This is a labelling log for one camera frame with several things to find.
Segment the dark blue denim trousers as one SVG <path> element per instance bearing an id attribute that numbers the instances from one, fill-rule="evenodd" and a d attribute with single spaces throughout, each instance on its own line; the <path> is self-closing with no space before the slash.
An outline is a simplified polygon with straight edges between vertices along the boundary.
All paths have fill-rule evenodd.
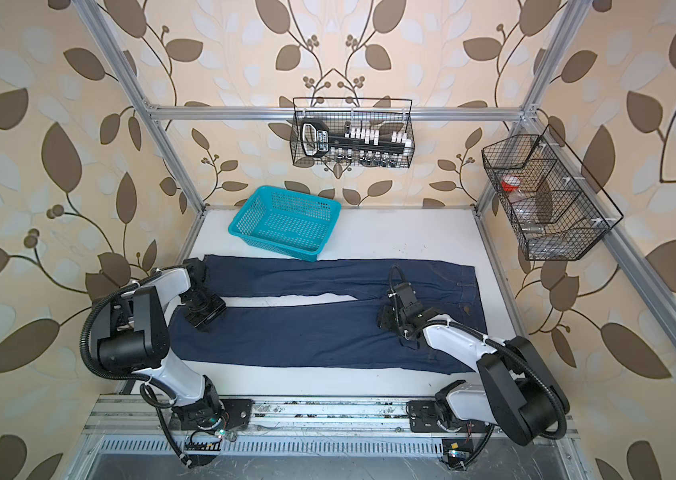
<path id="1" fill-rule="evenodd" d="M 276 307 L 230 307 L 199 329 L 175 310 L 171 348 L 184 361 L 278 368 L 350 368 L 464 373 L 452 356 L 403 342 L 377 325 L 389 302 L 389 272 L 399 266 L 424 306 L 485 332 L 473 267 L 412 259 L 296 259 L 208 255 L 205 282 L 224 299 L 335 294 L 341 301 Z"/>

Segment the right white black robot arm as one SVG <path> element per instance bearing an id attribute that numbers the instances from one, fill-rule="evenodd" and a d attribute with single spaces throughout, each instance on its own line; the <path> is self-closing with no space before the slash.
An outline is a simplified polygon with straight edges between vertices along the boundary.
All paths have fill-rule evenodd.
<path id="1" fill-rule="evenodd" d="M 465 471 L 485 450 L 495 430 L 519 446 L 538 437 L 560 440 L 568 431 L 569 400 L 532 343 L 516 336 L 501 340 L 426 309 L 415 295 L 389 295 L 377 323 L 404 340 L 416 340 L 446 353 L 478 373 L 480 384 L 454 381 L 432 400 L 409 401 L 406 413 L 415 433 L 448 432 L 471 438 L 477 425 L 484 432 L 472 446 L 443 449 L 451 470 Z"/>

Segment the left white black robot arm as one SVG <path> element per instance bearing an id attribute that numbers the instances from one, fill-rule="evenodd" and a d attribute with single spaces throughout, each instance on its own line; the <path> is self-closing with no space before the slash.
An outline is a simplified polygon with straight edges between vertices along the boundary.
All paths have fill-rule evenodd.
<path id="1" fill-rule="evenodd" d="M 165 313 L 178 297 L 194 328 L 220 316 L 226 305 L 208 290 L 207 274 L 202 260 L 190 258 L 94 301 L 79 341 L 81 359 L 95 376 L 141 383 L 142 399 L 155 409 L 170 448 L 189 469 L 198 464 L 176 442 L 162 412 L 170 410 L 206 432 L 224 429 L 228 414 L 212 381 L 171 349 Z"/>

